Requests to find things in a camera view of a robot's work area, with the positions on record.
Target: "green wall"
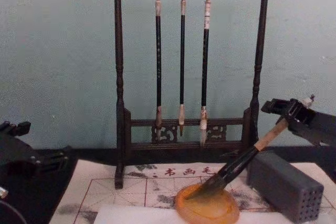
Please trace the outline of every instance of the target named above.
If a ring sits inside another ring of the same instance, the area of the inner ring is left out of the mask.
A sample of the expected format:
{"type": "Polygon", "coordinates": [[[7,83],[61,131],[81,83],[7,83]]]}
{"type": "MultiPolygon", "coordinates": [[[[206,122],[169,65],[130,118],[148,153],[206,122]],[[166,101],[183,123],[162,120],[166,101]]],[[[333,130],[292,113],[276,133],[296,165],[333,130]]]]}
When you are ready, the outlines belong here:
{"type": "MultiPolygon", "coordinates": [[[[180,0],[162,1],[164,118],[179,107],[180,0]]],[[[200,113],[205,0],[187,0],[185,106],[200,113]]],[[[124,100],[155,118],[155,0],[123,0],[124,100]]],[[[335,0],[269,0],[260,104],[316,95],[336,114],[335,0]]],[[[115,147],[113,0],[0,0],[0,119],[29,120],[34,148],[115,147]]],[[[212,0],[208,116],[242,116],[252,94],[260,0],[212,0]]],[[[261,112],[259,134],[277,117],[261,112]]],[[[133,130],[135,142],[150,130],[133,130]]],[[[239,128],[228,138],[237,140],[239,128]]],[[[198,140],[197,127],[183,140],[198,140]]],[[[286,132],[274,145],[308,145],[286,132]]]]}

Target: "brush bristles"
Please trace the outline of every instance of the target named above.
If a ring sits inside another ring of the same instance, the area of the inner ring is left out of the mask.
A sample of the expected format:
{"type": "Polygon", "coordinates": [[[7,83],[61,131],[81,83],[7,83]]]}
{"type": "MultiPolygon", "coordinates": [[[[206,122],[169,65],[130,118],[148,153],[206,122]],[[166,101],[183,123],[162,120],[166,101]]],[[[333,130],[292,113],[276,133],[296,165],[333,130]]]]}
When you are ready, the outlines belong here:
{"type": "Polygon", "coordinates": [[[178,117],[178,124],[180,125],[180,136],[183,134],[183,125],[184,125],[184,118],[185,118],[185,110],[184,110],[184,105],[180,104],[180,113],[178,117]]]}
{"type": "Polygon", "coordinates": [[[201,130],[201,148],[204,147],[205,141],[206,141],[206,128],[207,128],[207,114],[206,114],[206,108],[205,106],[201,109],[201,122],[199,125],[199,129],[201,130]]]}
{"type": "Polygon", "coordinates": [[[191,193],[187,200],[207,200],[213,197],[226,187],[226,183],[218,174],[215,174],[203,183],[199,189],[191,193]]]}
{"type": "Polygon", "coordinates": [[[156,108],[156,140],[161,140],[162,113],[161,106],[156,108]]]}

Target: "wooden post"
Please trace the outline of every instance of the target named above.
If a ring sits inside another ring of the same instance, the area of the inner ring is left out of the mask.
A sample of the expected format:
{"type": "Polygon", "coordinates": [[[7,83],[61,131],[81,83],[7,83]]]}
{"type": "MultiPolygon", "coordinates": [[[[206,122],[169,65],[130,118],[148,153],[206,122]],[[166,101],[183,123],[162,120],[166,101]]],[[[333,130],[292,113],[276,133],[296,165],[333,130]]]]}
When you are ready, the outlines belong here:
{"type": "Polygon", "coordinates": [[[249,135],[250,135],[250,123],[251,123],[251,108],[244,110],[243,117],[243,129],[241,131],[241,139],[243,148],[241,151],[246,151],[250,147],[249,135]]]}
{"type": "Polygon", "coordinates": [[[123,187],[123,172],[125,159],[125,125],[124,125],[124,100],[123,100],[123,47],[122,47],[122,15],[121,0],[114,0],[114,31],[115,31],[115,69],[117,70],[117,149],[118,163],[114,176],[116,189],[123,187]]]}
{"type": "Polygon", "coordinates": [[[267,1],[261,0],[259,27],[257,38],[256,59],[254,65],[254,79],[253,79],[253,96],[250,103],[251,108],[251,123],[250,123],[250,145],[254,145],[258,141],[258,114],[259,114],[259,85],[262,56],[264,53],[265,29],[266,29],[266,14],[267,14],[267,1]]]}

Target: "bamboo brush handle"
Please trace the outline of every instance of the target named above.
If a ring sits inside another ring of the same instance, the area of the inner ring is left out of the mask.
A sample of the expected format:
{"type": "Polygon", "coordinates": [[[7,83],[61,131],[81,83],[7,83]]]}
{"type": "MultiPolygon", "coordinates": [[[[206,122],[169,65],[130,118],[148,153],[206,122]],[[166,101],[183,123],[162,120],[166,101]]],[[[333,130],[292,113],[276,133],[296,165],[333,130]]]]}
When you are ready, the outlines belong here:
{"type": "Polygon", "coordinates": [[[272,142],[287,127],[288,127],[288,122],[286,121],[286,119],[282,119],[264,137],[262,137],[261,139],[259,139],[259,141],[257,143],[255,143],[254,147],[256,149],[258,149],[259,151],[261,151],[270,142],[272,142]]]}
{"type": "Polygon", "coordinates": [[[186,0],[181,0],[181,15],[185,16],[186,0]]]}
{"type": "Polygon", "coordinates": [[[160,0],[155,1],[155,14],[157,17],[161,16],[161,1],[160,0]]]}

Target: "calligraphy brush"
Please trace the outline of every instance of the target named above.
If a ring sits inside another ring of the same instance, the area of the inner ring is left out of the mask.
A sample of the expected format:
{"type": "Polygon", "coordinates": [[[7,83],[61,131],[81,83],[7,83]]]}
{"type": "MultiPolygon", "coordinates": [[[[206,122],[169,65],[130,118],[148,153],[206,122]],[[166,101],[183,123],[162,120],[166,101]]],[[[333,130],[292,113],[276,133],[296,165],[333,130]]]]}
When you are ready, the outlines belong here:
{"type": "Polygon", "coordinates": [[[161,138],[161,1],[155,1],[156,24],[156,140],[161,138]]]}
{"type": "Polygon", "coordinates": [[[207,112],[206,112],[206,80],[208,67],[208,44],[209,44],[209,26],[210,26],[210,7],[211,0],[205,1],[204,14],[204,35],[203,35],[203,65],[202,65],[202,108],[201,108],[201,122],[199,129],[201,130],[201,147],[204,147],[206,141],[207,128],[207,112]]]}
{"type": "Polygon", "coordinates": [[[210,177],[199,189],[191,193],[186,199],[204,200],[216,195],[223,190],[227,184],[234,180],[249,164],[249,162],[272,140],[274,140],[284,129],[288,127],[286,119],[282,119],[263,138],[250,147],[247,151],[238,156],[232,163],[223,166],[218,173],[210,177]]]}
{"type": "Polygon", "coordinates": [[[180,70],[180,114],[178,124],[180,125],[180,136],[183,135],[183,126],[185,118],[184,109],[184,22],[185,22],[186,1],[181,0],[181,70],[180,70]]]}

